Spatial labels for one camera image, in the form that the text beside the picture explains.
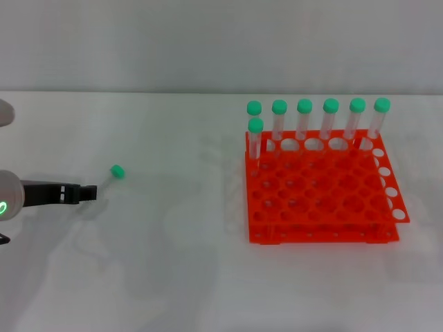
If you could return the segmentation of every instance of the orange plastic rack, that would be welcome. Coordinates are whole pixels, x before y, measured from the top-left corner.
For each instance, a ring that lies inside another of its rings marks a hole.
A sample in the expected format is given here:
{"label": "orange plastic rack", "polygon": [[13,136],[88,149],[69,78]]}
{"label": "orange plastic rack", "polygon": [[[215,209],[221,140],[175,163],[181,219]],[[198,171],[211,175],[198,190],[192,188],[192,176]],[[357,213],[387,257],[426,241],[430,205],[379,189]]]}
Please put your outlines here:
{"label": "orange plastic rack", "polygon": [[357,130],[346,146],[339,142],[343,130],[333,130],[329,142],[317,140],[310,149],[318,137],[312,130],[304,146],[288,151],[284,144],[296,144],[295,131],[285,131],[273,149],[266,148],[271,132],[264,131],[258,160],[248,157],[246,133],[249,241],[398,241],[396,223],[409,218],[381,136],[359,149],[366,132]]}

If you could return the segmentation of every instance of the white tabletop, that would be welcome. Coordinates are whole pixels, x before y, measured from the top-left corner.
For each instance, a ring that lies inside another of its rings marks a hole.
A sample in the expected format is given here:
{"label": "white tabletop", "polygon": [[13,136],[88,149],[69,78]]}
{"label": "white tabletop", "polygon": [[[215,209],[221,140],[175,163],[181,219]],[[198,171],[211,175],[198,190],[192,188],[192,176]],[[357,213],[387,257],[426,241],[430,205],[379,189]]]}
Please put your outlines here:
{"label": "white tabletop", "polygon": [[[0,225],[0,331],[441,331],[443,98],[389,96],[382,134],[411,217],[400,242],[249,244],[246,103],[262,101],[270,129],[284,98],[293,129],[301,97],[0,93],[17,111],[0,169],[83,185],[127,171],[92,204]],[[311,98],[317,129],[326,96]]]}

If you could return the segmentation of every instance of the green cap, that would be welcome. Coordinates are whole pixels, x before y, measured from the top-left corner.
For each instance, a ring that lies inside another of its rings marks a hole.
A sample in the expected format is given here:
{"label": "green cap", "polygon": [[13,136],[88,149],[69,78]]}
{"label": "green cap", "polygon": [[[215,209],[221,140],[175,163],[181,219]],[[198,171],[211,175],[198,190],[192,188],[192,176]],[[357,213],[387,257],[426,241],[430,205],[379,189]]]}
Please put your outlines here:
{"label": "green cap", "polygon": [[351,104],[349,105],[349,109],[352,113],[362,113],[366,108],[366,102],[361,98],[354,98],[351,100]]}
{"label": "green cap", "polygon": [[379,98],[375,101],[374,110],[380,113],[386,113],[390,109],[390,100],[387,98]]}
{"label": "green cap", "polygon": [[259,118],[250,119],[248,130],[251,133],[261,133],[263,131],[263,120]]}
{"label": "green cap", "polygon": [[309,99],[300,99],[297,104],[297,111],[301,114],[309,114],[312,111],[312,101]]}
{"label": "green cap", "polygon": [[274,114],[285,114],[287,109],[288,104],[284,100],[275,100],[272,103],[272,112],[274,112]]}
{"label": "green cap", "polygon": [[110,169],[112,175],[114,176],[114,178],[124,178],[125,177],[125,170],[118,165],[114,165],[113,167],[111,167]]}
{"label": "green cap", "polygon": [[329,114],[337,113],[338,106],[339,103],[337,99],[329,98],[325,100],[325,103],[323,104],[323,110]]}
{"label": "green cap", "polygon": [[257,100],[252,100],[248,103],[248,114],[250,116],[258,116],[262,112],[262,104]]}

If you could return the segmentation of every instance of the loose green cap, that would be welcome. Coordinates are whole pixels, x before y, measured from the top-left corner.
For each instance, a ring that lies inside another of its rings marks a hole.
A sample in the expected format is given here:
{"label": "loose green cap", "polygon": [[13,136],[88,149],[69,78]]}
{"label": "loose green cap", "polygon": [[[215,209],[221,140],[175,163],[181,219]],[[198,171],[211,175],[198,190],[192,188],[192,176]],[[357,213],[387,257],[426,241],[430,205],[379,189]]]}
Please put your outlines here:
{"label": "loose green cap", "polygon": [[114,176],[114,178],[124,178],[125,177],[125,170],[118,165],[114,165],[113,167],[111,167],[110,169],[112,175]]}

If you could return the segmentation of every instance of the green led light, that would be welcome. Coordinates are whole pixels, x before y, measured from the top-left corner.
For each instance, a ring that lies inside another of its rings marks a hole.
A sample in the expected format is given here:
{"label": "green led light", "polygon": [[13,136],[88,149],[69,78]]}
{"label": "green led light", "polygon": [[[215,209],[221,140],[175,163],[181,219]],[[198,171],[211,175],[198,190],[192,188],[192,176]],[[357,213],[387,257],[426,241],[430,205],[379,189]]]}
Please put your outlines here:
{"label": "green led light", "polygon": [[3,214],[8,209],[8,204],[6,202],[0,202],[0,214]]}

